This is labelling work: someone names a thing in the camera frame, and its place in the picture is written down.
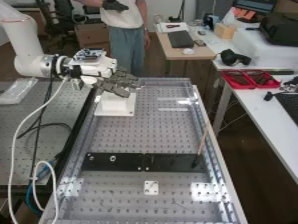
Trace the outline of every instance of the black box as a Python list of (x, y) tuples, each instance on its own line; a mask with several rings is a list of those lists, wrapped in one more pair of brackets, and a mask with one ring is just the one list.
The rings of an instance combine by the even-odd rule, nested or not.
[(298, 13), (267, 14), (260, 32), (271, 44), (298, 47)]

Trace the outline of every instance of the computer monitor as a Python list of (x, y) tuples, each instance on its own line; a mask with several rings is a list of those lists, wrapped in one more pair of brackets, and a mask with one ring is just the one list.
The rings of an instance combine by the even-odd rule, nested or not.
[(94, 14), (99, 14), (99, 7), (89, 7), (89, 6), (83, 6), (83, 11), (86, 15), (94, 15)]
[(235, 0), (234, 6), (248, 9), (259, 14), (267, 14), (273, 10), (277, 0)]

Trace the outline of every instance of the chair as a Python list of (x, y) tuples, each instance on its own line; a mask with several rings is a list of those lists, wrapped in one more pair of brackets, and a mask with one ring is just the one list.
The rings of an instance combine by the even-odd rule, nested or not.
[(62, 49), (66, 42), (77, 44), (74, 35), (74, 25), (85, 20), (85, 16), (75, 17), (73, 20), (73, 6), (69, 0), (54, 0), (54, 11), (49, 9), (49, 3), (35, 0), (37, 7), (45, 19), (45, 33), (53, 40), (58, 38), (57, 47)]

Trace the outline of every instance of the optical breadboard table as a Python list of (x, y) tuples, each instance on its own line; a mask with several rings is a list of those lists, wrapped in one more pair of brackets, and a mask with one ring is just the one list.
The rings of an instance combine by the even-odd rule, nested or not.
[[(6, 90), (11, 83), (0, 83), (0, 90)], [(53, 83), (55, 91), (59, 82)], [(47, 82), (37, 82), (23, 100), (17, 105), (0, 105), (0, 186), (5, 190), (10, 170), (10, 147), (15, 128), (22, 119), (43, 103), (43, 96), (47, 89)], [(57, 98), (49, 104), (42, 117), (45, 123), (65, 123), (73, 127), (81, 112), (90, 89), (81, 91), (71, 89), (70, 83), (66, 83), (61, 89)], [(26, 130), (37, 115), (25, 123), (21, 132)], [(35, 163), (39, 160), (49, 161), (54, 155), (61, 152), (67, 140), (69, 130), (59, 126), (42, 128), (39, 131), (38, 150)], [(26, 187), (29, 180), (35, 132), (29, 132), (15, 143), (14, 153), (14, 174), (13, 186)], [(43, 178), (38, 185), (45, 185), (49, 177)]]
[[(94, 117), (95, 105), (90, 107), (57, 188), (57, 224), (247, 223), (210, 126), (199, 170), (191, 171), (188, 164), (188, 172), (151, 171), (163, 165), (155, 163), (160, 154), (174, 164), (196, 153), (207, 116), (188, 79), (147, 78), (140, 83), (134, 117)], [(94, 163), (106, 153), (113, 160), (105, 162), (117, 171), (102, 171), (109, 167)], [(123, 154), (131, 158), (124, 163)], [(154, 191), (147, 183), (155, 184)], [(53, 216), (50, 199), (39, 223), (51, 223)]]

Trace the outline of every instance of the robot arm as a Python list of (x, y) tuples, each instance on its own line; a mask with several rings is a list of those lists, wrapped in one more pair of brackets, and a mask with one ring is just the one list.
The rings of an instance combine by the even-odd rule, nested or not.
[(119, 97), (128, 97), (128, 88), (136, 88), (135, 77), (117, 71), (117, 60), (106, 57), (103, 49), (82, 49), (73, 58), (46, 55), (37, 38), (34, 20), (0, 0), (0, 24), (15, 52), (14, 67), (23, 76), (63, 78), (97, 86)]

